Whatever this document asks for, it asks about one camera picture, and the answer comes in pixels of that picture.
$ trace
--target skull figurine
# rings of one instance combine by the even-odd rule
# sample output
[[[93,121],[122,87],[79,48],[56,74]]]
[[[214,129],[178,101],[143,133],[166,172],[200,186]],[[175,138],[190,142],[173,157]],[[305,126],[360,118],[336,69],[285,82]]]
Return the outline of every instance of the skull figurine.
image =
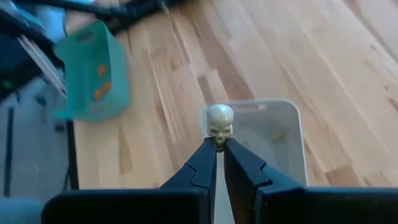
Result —
[[[226,139],[232,137],[234,111],[227,105],[213,105],[206,117],[207,134],[215,139],[217,147],[223,147]]]

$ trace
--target teal plastic basket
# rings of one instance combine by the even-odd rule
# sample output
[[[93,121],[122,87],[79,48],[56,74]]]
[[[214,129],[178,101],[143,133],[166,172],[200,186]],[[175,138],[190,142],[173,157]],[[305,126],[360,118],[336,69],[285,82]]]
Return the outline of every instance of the teal plastic basket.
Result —
[[[53,48],[65,64],[67,102],[59,119],[97,123],[121,114],[130,104],[124,50],[101,21]]]

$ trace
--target green basket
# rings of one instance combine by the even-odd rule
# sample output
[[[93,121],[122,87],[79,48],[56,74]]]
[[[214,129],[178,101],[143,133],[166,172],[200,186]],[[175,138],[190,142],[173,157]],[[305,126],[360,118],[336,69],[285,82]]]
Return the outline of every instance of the green basket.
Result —
[[[103,22],[59,42],[54,52],[65,64],[67,102],[60,119],[97,123],[119,115],[130,103],[124,50]]]

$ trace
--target orange dot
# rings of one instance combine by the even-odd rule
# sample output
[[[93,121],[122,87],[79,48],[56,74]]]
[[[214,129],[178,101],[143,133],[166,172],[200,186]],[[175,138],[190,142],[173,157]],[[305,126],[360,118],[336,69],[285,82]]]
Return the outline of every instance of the orange dot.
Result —
[[[106,73],[106,65],[101,65],[98,68],[98,74],[102,77]]]
[[[102,98],[103,92],[100,89],[95,90],[94,97],[96,100],[100,100]]]
[[[110,82],[107,82],[107,83],[105,83],[105,85],[104,85],[105,91],[109,91],[109,90],[111,89],[111,87],[112,87],[112,84],[111,84]]]

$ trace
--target wooden floor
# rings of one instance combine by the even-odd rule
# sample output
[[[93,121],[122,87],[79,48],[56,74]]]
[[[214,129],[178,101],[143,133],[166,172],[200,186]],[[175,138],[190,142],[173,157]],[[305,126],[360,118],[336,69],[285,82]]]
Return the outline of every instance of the wooden floor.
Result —
[[[190,0],[145,19],[117,36],[131,107],[75,122],[80,187],[158,187],[206,105],[273,97],[300,109],[310,185],[398,186],[396,21],[397,0]]]

